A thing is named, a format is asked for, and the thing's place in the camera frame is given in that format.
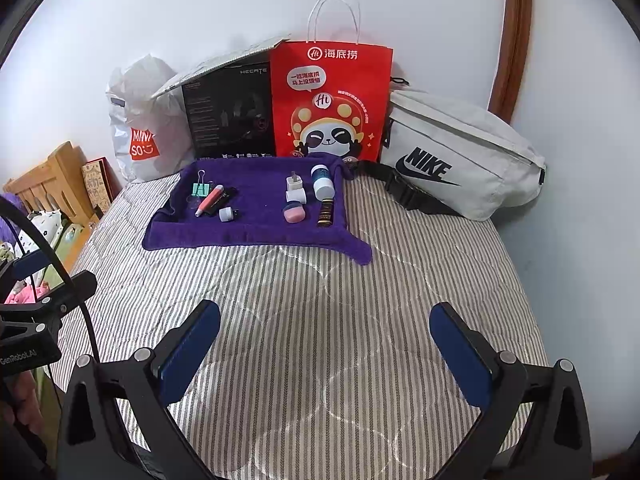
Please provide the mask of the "left hand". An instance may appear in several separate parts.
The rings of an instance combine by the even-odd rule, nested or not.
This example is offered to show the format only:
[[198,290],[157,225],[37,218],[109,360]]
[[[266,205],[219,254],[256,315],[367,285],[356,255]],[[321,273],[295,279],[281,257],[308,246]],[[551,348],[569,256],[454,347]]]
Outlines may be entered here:
[[7,386],[14,406],[1,402],[1,417],[13,425],[16,420],[25,425],[33,434],[40,436],[43,428],[43,417],[37,399],[37,385],[29,370],[3,381]]

